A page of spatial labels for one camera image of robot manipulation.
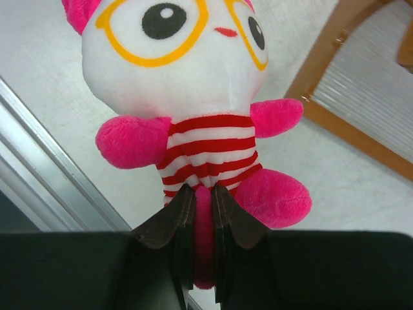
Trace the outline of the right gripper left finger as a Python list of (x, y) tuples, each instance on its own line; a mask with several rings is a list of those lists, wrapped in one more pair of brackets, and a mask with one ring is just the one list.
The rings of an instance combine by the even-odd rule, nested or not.
[(193, 289), (196, 197), (183, 185), (170, 203), (132, 230), (140, 307), (187, 307)]

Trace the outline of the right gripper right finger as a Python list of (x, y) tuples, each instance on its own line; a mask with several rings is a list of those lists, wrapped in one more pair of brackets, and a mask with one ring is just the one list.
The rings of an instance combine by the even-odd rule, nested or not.
[(216, 248), (216, 302), (224, 306), (234, 281), (236, 251), (249, 251), (264, 238), (269, 228), (244, 210), (229, 190), (212, 189), (212, 211)]

